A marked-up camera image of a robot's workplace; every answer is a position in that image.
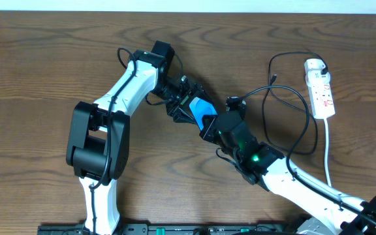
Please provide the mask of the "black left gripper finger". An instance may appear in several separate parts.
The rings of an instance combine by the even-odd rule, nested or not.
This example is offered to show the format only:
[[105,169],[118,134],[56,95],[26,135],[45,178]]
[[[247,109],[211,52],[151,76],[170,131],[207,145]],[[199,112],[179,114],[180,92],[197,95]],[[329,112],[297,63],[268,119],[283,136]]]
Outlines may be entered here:
[[190,115],[187,109],[183,106],[177,106],[173,112],[173,121],[175,123],[190,123],[196,124],[196,121],[192,115]]
[[203,101],[210,103],[211,105],[214,105],[212,99],[201,85],[195,86],[194,97],[197,97],[199,99],[202,99]]

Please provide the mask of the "blue Galaxy smartphone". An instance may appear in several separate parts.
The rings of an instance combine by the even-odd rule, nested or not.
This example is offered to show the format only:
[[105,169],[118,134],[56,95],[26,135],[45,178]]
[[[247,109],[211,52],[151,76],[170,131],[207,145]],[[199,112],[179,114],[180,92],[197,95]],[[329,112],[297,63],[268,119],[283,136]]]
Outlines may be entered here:
[[191,101],[191,103],[189,104],[189,108],[200,130],[204,128],[204,124],[202,122],[202,118],[204,116],[217,115],[217,111],[212,103],[207,102],[204,99],[200,99],[198,97],[195,97]]

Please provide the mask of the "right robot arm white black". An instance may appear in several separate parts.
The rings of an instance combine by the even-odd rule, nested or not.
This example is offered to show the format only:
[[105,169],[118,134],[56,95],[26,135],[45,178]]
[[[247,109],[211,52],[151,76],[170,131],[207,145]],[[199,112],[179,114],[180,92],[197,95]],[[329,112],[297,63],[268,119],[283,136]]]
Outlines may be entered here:
[[314,178],[258,142],[237,111],[201,114],[196,120],[201,137],[229,155],[229,163],[251,185],[293,202],[333,234],[376,234],[376,196],[366,201]]

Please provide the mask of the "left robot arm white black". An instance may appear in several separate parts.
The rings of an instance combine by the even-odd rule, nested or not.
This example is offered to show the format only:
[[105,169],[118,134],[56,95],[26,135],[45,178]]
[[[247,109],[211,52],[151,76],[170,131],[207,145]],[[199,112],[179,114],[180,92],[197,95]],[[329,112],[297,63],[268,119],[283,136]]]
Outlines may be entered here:
[[203,129],[203,119],[217,115],[202,86],[180,74],[168,76],[176,53],[169,43],[156,41],[152,50],[129,53],[125,72],[93,103],[79,102],[72,114],[66,162],[73,167],[86,198],[84,234],[113,234],[118,230],[116,186],[129,158],[130,120],[152,93],[165,104],[176,123]]

